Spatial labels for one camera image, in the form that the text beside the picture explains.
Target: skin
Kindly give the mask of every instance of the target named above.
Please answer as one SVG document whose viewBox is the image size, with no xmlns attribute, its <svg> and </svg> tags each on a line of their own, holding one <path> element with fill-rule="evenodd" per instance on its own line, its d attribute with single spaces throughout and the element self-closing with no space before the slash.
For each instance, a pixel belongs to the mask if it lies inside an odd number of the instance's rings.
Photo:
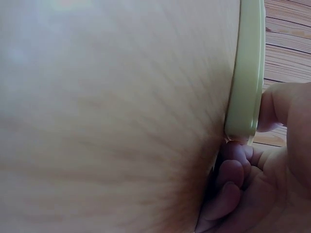
<svg viewBox="0 0 311 233">
<path fill-rule="evenodd" d="M 287 126 L 287 147 L 223 144 L 196 233 L 311 231 L 311 83 L 280 83 L 262 96 L 258 131 Z"/>
</svg>

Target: wooden plank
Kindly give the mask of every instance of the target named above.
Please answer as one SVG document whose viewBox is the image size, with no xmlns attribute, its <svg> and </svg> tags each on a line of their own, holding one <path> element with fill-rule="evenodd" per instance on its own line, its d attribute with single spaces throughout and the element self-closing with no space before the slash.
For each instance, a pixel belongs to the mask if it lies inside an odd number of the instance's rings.
<svg viewBox="0 0 311 233">
<path fill-rule="evenodd" d="M 279 148 L 277 146 L 261 144 L 261 143 L 256 143 L 256 142 L 253 142 L 252 146 L 255 147 L 255 148 L 261 149 L 261 150 L 270 150 L 270 149 L 277 149 L 277 148 Z"/>
<path fill-rule="evenodd" d="M 288 1 L 297 2 L 297 3 L 303 4 L 305 6 L 311 6 L 310 0 L 288 0 Z"/>
<path fill-rule="evenodd" d="M 311 27 L 277 18 L 266 18 L 266 31 L 311 39 Z"/>
<path fill-rule="evenodd" d="M 266 32 L 266 43 L 311 54 L 311 39 L 283 33 Z"/>
<path fill-rule="evenodd" d="M 265 78 L 281 82 L 311 81 L 311 55 L 273 45 L 266 46 Z"/>
<path fill-rule="evenodd" d="M 266 0 L 265 7 L 267 17 L 311 26 L 310 7 L 299 2 Z"/>
<path fill-rule="evenodd" d="M 283 147 L 286 146 L 286 131 L 279 128 L 271 132 L 256 133 L 254 142 Z"/>
</svg>

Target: finger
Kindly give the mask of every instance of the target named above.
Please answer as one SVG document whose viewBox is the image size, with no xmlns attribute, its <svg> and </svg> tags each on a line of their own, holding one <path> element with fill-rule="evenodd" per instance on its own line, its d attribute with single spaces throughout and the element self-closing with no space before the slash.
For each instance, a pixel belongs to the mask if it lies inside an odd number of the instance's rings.
<svg viewBox="0 0 311 233">
<path fill-rule="evenodd" d="M 249 176 L 244 180 L 242 190 L 246 190 L 249 187 L 249 185 L 253 182 L 255 177 L 258 176 L 260 173 L 262 173 L 262 170 L 260 170 L 256 166 L 252 166 Z"/>
<path fill-rule="evenodd" d="M 240 198 L 239 187 L 232 182 L 227 182 L 213 200 L 204 204 L 195 232 L 201 233 L 214 227 L 217 220 L 228 215 L 238 206 Z"/>
<path fill-rule="evenodd" d="M 237 187 L 241 187 L 243 181 L 244 171 L 242 164 L 237 160 L 226 160 L 219 168 L 216 188 L 222 187 L 227 182 L 233 182 Z"/>
<path fill-rule="evenodd" d="M 288 127 L 287 151 L 289 169 L 295 177 L 311 188 L 311 83 L 273 85 L 262 96 L 259 131 L 273 124 Z"/>
<path fill-rule="evenodd" d="M 223 160 L 237 160 L 239 161 L 244 169 L 244 176 L 248 176 L 251 165 L 246 158 L 245 151 L 242 145 L 238 142 L 229 141 L 226 145 L 223 145 L 220 149 L 220 154 Z"/>
<path fill-rule="evenodd" d="M 270 131 L 287 125 L 288 111 L 302 84 L 277 83 L 270 86 L 261 97 L 257 131 Z"/>
<path fill-rule="evenodd" d="M 263 170 L 263 166 L 268 158 L 267 156 L 263 156 L 264 151 L 249 145 L 243 145 L 242 149 L 244 150 L 246 159 L 249 161 L 250 165 Z"/>
</svg>

